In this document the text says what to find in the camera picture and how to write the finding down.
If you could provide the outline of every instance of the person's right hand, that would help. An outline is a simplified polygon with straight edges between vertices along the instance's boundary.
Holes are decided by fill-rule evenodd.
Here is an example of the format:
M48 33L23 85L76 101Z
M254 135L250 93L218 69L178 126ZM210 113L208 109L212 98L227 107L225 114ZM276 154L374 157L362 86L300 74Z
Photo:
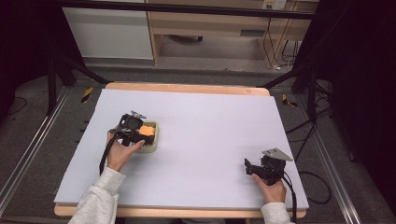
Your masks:
M286 188L281 180L276 181L274 185L266 185L262 179L255 175L251 175L256 181L259 188L262 190L264 200L266 203L284 203L286 199Z

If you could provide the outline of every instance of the human arm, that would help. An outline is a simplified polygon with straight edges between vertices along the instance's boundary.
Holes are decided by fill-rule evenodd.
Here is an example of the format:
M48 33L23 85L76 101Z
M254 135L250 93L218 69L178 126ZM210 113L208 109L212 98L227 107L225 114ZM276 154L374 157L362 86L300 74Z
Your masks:
M107 133L107 142L112 137L111 133ZM120 170L143 145L144 141L140 141L131 147L125 147L118 141L114 141L107 156L107 167L99 180L85 191L69 223L108 224L115 222L118 190L125 178Z
M286 188L282 181L267 186L257 175L251 175L262 191L266 204L262 207L262 215L266 224L290 223L290 217L286 211L285 199Z

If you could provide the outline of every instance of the hand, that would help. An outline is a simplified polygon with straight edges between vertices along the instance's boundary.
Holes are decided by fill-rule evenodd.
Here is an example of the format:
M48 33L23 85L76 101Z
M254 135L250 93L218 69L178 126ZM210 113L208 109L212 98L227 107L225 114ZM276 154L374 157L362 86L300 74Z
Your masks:
M284 203L286 199L286 188L281 180L278 180L274 185L268 186L257 175L251 175L256 181L259 188L262 190L264 200L266 203Z
M114 134L107 133L107 142ZM123 146L119 141L114 141L113 146L108 152L107 167L115 171L120 171L131 156L145 144L145 140L141 140L131 147Z

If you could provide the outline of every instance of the sleeve cuff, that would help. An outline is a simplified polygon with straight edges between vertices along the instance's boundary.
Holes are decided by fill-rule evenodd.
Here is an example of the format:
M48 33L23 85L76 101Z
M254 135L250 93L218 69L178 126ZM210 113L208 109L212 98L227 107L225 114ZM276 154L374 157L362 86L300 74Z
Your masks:
M268 203L262 207L265 223L290 223L284 203Z
M125 175L105 167L95 186L107 190L111 195L116 195L124 179Z

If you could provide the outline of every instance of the person's left hand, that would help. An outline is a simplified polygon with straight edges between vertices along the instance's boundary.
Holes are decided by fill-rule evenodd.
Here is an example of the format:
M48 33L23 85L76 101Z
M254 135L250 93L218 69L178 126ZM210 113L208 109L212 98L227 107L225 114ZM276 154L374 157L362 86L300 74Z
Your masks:
M113 137L113 133L107 132L107 142ZM123 146L119 141L114 141L113 146L108 152L107 156L107 167L115 171L120 171L131 156L139 150L145 144L144 140L141 140L133 146Z

